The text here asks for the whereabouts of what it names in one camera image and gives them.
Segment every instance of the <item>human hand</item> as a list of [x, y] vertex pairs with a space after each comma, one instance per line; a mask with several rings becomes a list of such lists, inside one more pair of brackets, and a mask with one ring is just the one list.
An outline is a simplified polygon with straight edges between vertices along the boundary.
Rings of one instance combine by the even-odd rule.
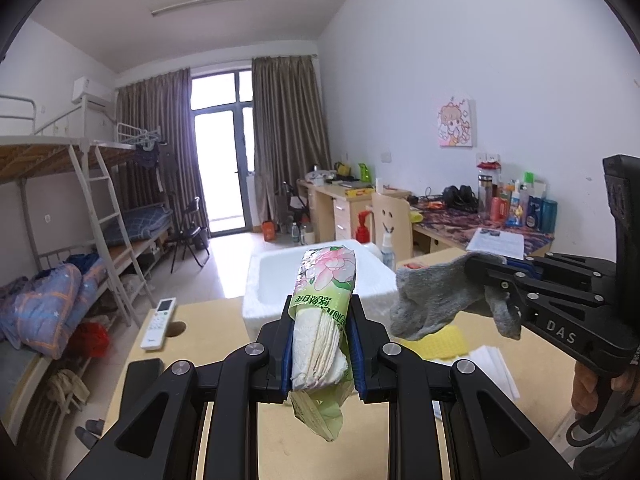
[[[630, 365], [620, 377], [611, 380], [611, 389], [614, 392], [628, 392], [633, 386], [634, 377], [638, 366]], [[574, 374], [574, 392], [571, 396], [571, 405], [581, 415], [589, 415], [598, 407], [598, 393], [595, 391], [598, 384], [598, 376], [582, 363], [576, 362]], [[640, 404], [640, 383], [631, 399], [631, 406]]]

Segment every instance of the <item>ceiling light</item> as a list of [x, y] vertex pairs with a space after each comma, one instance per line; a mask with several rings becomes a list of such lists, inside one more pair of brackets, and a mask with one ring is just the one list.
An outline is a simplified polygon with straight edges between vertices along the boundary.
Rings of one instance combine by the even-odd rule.
[[166, 12], [172, 12], [172, 10], [186, 9], [187, 7], [195, 7], [198, 5], [208, 5], [215, 4], [218, 2], [229, 2], [231, 0], [189, 0], [187, 2], [181, 2], [179, 4], [173, 4], [166, 7], [161, 7], [160, 9], [152, 10], [152, 16], [159, 16], [160, 14], [164, 14]]

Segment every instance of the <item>window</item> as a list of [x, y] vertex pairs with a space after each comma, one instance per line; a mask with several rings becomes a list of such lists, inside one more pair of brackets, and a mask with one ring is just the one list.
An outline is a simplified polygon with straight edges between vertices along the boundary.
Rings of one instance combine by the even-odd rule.
[[193, 79], [191, 110], [212, 234], [251, 227], [247, 176], [255, 171], [250, 70]]
[[242, 133], [246, 166], [255, 171], [254, 89], [251, 70], [194, 78], [191, 86], [191, 110], [196, 114], [234, 112], [234, 124]]

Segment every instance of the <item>headphones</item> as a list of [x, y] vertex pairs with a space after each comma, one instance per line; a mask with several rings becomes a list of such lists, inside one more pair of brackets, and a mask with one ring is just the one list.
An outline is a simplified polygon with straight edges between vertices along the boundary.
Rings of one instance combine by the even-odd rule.
[[446, 187], [442, 192], [442, 201], [447, 207], [466, 212], [478, 212], [478, 199], [471, 190], [471, 186]]

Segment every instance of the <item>red bag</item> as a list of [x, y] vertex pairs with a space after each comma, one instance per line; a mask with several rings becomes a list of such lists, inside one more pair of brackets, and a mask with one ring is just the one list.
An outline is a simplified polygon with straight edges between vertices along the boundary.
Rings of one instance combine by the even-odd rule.
[[109, 333], [100, 323], [81, 323], [67, 347], [82, 357], [104, 357], [109, 348]]

